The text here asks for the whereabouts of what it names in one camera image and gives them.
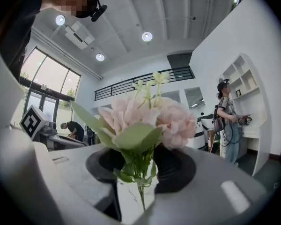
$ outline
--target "woman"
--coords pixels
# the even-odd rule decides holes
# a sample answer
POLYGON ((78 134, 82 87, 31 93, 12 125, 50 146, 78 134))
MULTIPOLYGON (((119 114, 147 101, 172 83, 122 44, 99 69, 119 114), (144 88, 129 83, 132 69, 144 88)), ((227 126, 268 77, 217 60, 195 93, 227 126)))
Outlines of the woman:
POLYGON ((224 146, 227 146, 225 159, 238 166, 236 162, 239 149, 239 134, 238 134, 238 118, 246 119, 247 116, 240 116, 235 113, 233 103, 229 99, 229 83, 221 82, 217 86, 219 93, 217 97, 219 98, 219 107, 217 109, 217 114, 224 118, 225 129, 224 129, 224 146))

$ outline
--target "ceiling air conditioner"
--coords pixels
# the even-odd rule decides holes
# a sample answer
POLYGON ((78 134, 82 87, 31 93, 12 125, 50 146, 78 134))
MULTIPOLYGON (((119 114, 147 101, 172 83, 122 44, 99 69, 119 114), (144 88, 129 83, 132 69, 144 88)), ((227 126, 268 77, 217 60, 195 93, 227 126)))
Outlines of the ceiling air conditioner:
POLYGON ((87 28, 79 21, 75 22, 72 27, 67 26, 66 32, 66 37, 81 50, 95 40, 87 28))

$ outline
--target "picture frame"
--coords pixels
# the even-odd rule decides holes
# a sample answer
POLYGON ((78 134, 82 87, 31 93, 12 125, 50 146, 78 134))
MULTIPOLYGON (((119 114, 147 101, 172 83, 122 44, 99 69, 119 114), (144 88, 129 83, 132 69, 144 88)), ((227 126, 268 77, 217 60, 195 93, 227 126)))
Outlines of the picture frame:
POLYGON ((240 95, 242 95, 242 93, 240 92, 240 90, 236 91, 236 96, 239 97, 240 95))

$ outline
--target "window frame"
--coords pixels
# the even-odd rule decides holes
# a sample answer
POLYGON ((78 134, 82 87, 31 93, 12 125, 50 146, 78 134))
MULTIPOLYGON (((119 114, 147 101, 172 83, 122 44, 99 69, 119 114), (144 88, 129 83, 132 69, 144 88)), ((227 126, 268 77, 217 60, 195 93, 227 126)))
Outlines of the window frame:
MULTIPOLYGON (((41 102, 40 102, 40 109, 42 110, 44 108, 44 100, 46 97, 48 98, 51 98, 51 99, 55 99, 56 100, 56 103, 55 103, 55 107, 54 107, 54 112, 53 112, 53 122, 56 122, 56 117, 57 117, 57 111, 58 111, 58 105, 59 105, 59 101, 60 100, 63 100, 63 101, 66 101, 66 102, 71 102, 71 101, 75 101, 75 97, 76 97, 76 94, 77 94, 77 89, 79 87, 79 83, 80 83, 80 79, 81 79, 81 75, 76 73, 75 71, 73 71, 72 69, 66 67, 65 65, 63 65, 62 63, 58 62, 56 59, 54 59, 53 57, 51 57, 50 55, 46 54, 45 52, 41 51, 40 49, 38 49, 37 46, 34 47, 34 49, 30 52, 30 54, 27 56, 27 58, 25 59, 25 61, 23 62, 23 64, 27 61, 27 59, 29 58, 29 56, 34 52, 34 50, 37 50, 38 52, 42 53, 43 55, 45 55, 45 58, 43 60, 43 62, 46 60, 46 58, 50 58, 52 59, 54 62, 58 63, 59 65, 61 65, 62 67, 66 68, 67 69, 67 73, 65 75, 65 78, 64 78, 64 81, 62 83, 62 86, 61 86, 61 89, 60 91, 54 91, 50 88, 45 88, 36 83, 36 82, 33 82, 32 80, 29 80, 27 78, 24 78, 22 76, 20 76, 20 80, 19 80, 19 83, 20 85, 23 85, 28 89, 28 92, 27 92, 27 96, 25 98, 25 104, 24 104, 24 109, 23 109, 23 114, 22 116, 26 113, 27 109, 28 109, 28 102, 29 102, 29 96, 31 94, 31 92, 34 92, 34 93, 37 93, 39 95, 42 96, 42 99, 41 99, 41 102), (65 95, 62 92, 62 89, 64 87, 64 84, 65 84, 65 81, 67 79, 67 76, 69 74, 69 72, 72 72, 74 73, 75 75, 77 75, 79 77, 78 79, 78 83, 76 85, 76 88, 75 88, 75 96, 74 97, 71 97, 71 96, 68 96, 68 95, 65 95)), ((33 75, 33 78, 36 77, 36 74, 38 73, 38 70, 36 71, 36 73, 33 75)), ((71 109, 71 119, 73 118, 73 110, 71 109)))

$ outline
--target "black metal railing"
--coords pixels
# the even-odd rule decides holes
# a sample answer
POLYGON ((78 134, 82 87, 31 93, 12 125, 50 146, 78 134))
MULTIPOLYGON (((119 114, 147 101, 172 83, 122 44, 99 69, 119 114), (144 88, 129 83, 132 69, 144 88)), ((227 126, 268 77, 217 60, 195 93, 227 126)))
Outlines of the black metal railing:
MULTIPOLYGON (((167 69, 159 72, 160 73, 169 72, 170 83, 195 78, 190 67, 178 67, 178 68, 167 69)), ((132 83, 137 84, 140 79, 143 81, 143 84, 145 85, 147 84, 148 81, 154 80, 154 77, 152 76, 152 73, 149 73, 146 75, 130 78, 125 81, 115 83, 105 88, 101 88, 95 91, 95 101, 103 98, 115 96, 124 92, 133 91, 135 90, 135 88, 132 86, 132 83)))

